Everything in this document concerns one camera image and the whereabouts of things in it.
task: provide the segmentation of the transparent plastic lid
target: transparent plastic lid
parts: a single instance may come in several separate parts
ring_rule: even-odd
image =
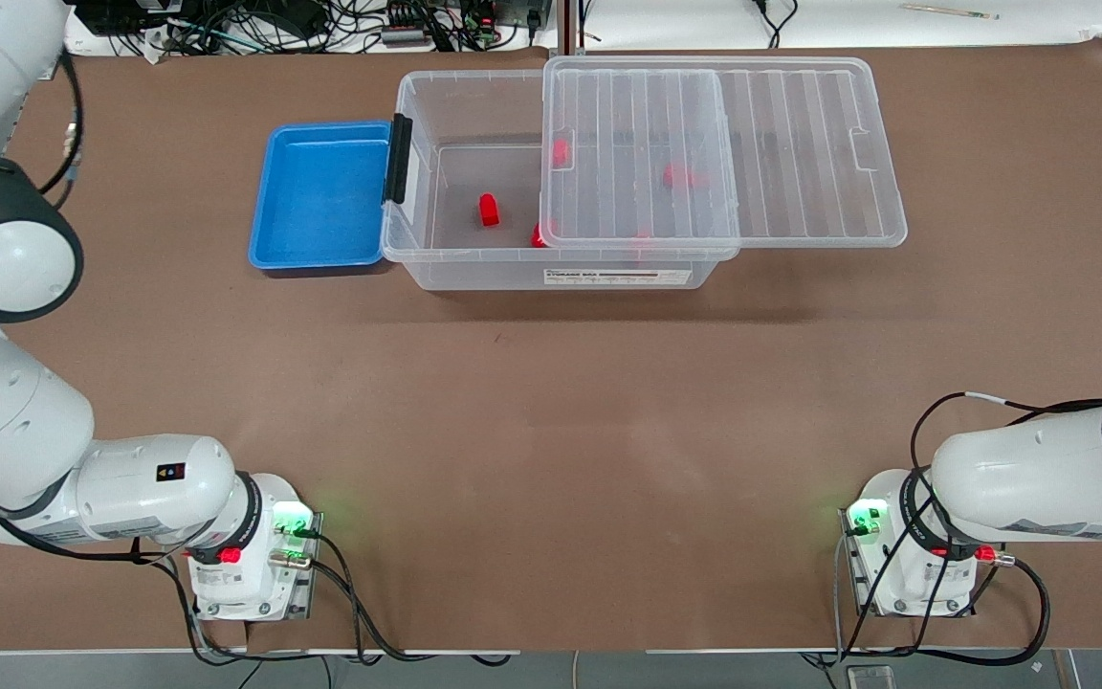
[[[907,236],[854,57],[555,57],[540,227],[555,247],[862,248]]]

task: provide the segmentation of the brown tabletop surface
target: brown tabletop surface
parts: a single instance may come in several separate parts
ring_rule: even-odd
[[[87,271],[9,335],[99,438],[210,434],[292,482],[399,647],[828,646],[835,509],[907,466],[928,402],[1102,396],[1102,45],[844,54],[874,66],[909,239],[747,250],[678,293],[428,293],[400,266],[246,260],[273,127],[388,118],[412,69],[543,53],[79,61]],[[62,79],[36,88],[12,155],[46,175],[68,117]],[[923,454],[1007,418],[953,402]],[[1102,545],[1014,552],[1052,592],[1049,645],[1102,647]],[[931,644],[1022,645],[1022,579]],[[346,610],[321,585],[313,620],[255,625],[250,648],[345,649]],[[156,572],[0,546],[0,649],[184,644]]]

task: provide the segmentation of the blue plastic lid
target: blue plastic lid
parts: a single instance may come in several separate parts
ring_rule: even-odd
[[[262,270],[380,260],[388,121],[301,123],[271,133],[249,261]]]

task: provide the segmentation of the round white joint cap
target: round white joint cap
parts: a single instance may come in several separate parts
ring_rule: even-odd
[[[75,252],[65,236],[39,222],[0,223],[0,311],[42,309],[75,278]]]

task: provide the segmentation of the plastic storage box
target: plastic storage box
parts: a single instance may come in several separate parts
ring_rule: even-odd
[[[856,58],[415,73],[398,112],[410,149],[390,151],[380,245],[424,289],[693,288],[742,248],[906,237],[874,75]],[[482,193],[499,226],[482,226]],[[550,248],[530,245],[534,224]]]

